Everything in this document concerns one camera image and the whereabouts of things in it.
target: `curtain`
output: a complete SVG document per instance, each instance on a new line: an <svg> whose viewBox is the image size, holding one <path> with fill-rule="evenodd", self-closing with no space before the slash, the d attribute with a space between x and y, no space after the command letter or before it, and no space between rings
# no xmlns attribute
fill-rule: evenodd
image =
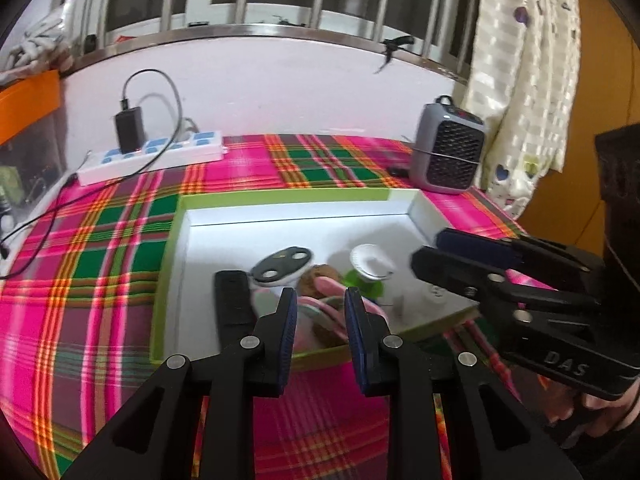
<svg viewBox="0 0 640 480"><path fill-rule="evenodd" d="M579 67L578 0L480 0L462 107L488 126L476 186L513 218L562 171Z"/></svg>

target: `orange box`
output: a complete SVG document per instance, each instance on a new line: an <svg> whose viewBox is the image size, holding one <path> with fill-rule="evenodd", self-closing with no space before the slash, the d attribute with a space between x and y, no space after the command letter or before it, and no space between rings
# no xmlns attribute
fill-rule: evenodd
<svg viewBox="0 0 640 480"><path fill-rule="evenodd" d="M60 76L49 70L0 92L0 144L60 108Z"/></svg>

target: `black power adapter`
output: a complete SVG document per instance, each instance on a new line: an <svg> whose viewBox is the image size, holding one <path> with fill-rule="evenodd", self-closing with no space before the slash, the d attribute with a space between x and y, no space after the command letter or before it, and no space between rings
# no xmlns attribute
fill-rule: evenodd
<svg viewBox="0 0 640 480"><path fill-rule="evenodd" d="M142 148L145 143L145 129L142 125L142 108L135 106L129 108L129 101L120 101L122 111L114 117L118 145L121 153L131 153Z"/></svg>

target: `plaid tablecloth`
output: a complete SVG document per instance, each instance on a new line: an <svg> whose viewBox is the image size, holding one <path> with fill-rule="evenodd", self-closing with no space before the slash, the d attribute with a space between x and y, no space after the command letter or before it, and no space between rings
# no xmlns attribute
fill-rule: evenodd
<svg viewBox="0 0 640 480"><path fill-rule="evenodd" d="M181 194L408 187L385 171L408 162L410 150L394 140L265 135L225 143L228 154L220 162L144 173L62 210L36 261L2 284L0 408L50 478L60 477L153 371L152 305ZM61 200L86 190L67 189ZM428 196L459 229L489 237L520 232L476 190ZM48 222L38 222L15 268L37 247ZM511 388L508 369L474 322L446 338L455 349L476 352ZM350 364L292 374L281 399L256 402L257 478L382 479L387 423L384 400L360 395Z"/></svg>

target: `white power strip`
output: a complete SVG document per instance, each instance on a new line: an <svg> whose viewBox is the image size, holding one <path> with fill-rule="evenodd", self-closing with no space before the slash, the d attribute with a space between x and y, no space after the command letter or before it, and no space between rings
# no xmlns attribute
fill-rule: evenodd
<svg viewBox="0 0 640 480"><path fill-rule="evenodd" d="M168 141L168 138L148 140L142 149L124 155L119 148L93 153L78 170L78 182L80 186L88 186L96 182L127 176L157 156ZM188 139L174 142L169 146L155 163L146 168L145 172L222 160L224 153L225 148L222 145L220 132L192 134Z"/></svg>

